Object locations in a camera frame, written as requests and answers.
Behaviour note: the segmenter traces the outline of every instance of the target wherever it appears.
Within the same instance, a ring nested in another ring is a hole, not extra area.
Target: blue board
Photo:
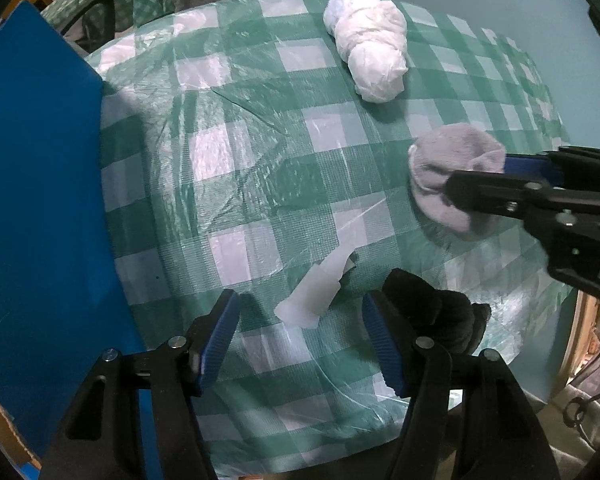
[[[102,349],[144,349],[105,222],[101,99],[21,3],[0,29],[0,403],[40,456]]]

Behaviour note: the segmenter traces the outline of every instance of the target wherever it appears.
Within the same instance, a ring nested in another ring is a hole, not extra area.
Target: blue gripper pad
[[[371,344],[376,350],[384,382],[395,391],[398,397],[404,396],[406,382],[402,373],[403,358],[384,322],[372,292],[366,293],[362,299],[362,321],[371,339]]]
[[[200,373],[196,382],[200,394],[216,382],[220,366],[240,320],[238,294],[232,290],[225,290],[218,301],[224,303],[224,310],[200,356]]]

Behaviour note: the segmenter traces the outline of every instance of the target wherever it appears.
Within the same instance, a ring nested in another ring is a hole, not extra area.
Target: bolt
[[[100,357],[102,357],[103,361],[110,363],[111,361],[115,361],[115,359],[118,357],[118,351],[115,348],[108,348]]]
[[[175,335],[168,341],[171,348],[182,348],[187,344],[187,338],[183,335]]]
[[[432,338],[422,335],[416,339],[416,345],[419,346],[420,348],[427,349],[427,348],[432,348],[433,345],[435,345],[435,343],[433,342]]]
[[[572,215],[570,213],[565,213],[565,212],[558,213],[555,216],[555,219],[557,222],[559,222],[560,224],[565,225],[567,227],[576,225],[578,222],[578,219],[574,215]]]
[[[493,348],[487,348],[484,352],[482,352],[482,354],[487,361],[496,362],[500,359],[500,354]]]

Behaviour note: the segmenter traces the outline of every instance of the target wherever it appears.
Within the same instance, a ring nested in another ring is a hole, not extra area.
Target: green checkered tablecloth
[[[410,199],[413,138],[466,121],[509,152],[566,133],[530,57],[464,20],[398,4],[403,94],[362,102],[322,23],[327,0],[227,0],[172,14],[88,57],[106,81],[102,183],[116,269],[149,347],[223,287],[244,309],[196,412],[221,475],[334,460],[398,435],[362,295],[394,267],[489,303],[481,348],[511,361],[565,297],[517,221],[467,242]],[[273,314],[339,243],[357,266],[316,330]],[[459,401],[457,393],[450,401]]]
[[[42,16],[52,27],[60,27],[91,0],[54,0],[42,11]],[[172,0],[114,0],[116,9],[116,31],[122,32],[129,27],[140,27],[145,23],[173,12]],[[104,11],[95,6],[85,14],[85,19],[96,28],[102,28]]]

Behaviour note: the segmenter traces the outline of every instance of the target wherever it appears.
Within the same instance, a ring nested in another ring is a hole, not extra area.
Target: light blue wall
[[[402,0],[492,28],[531,54],[571,136],[600,148],[600,38],[585,0]]]

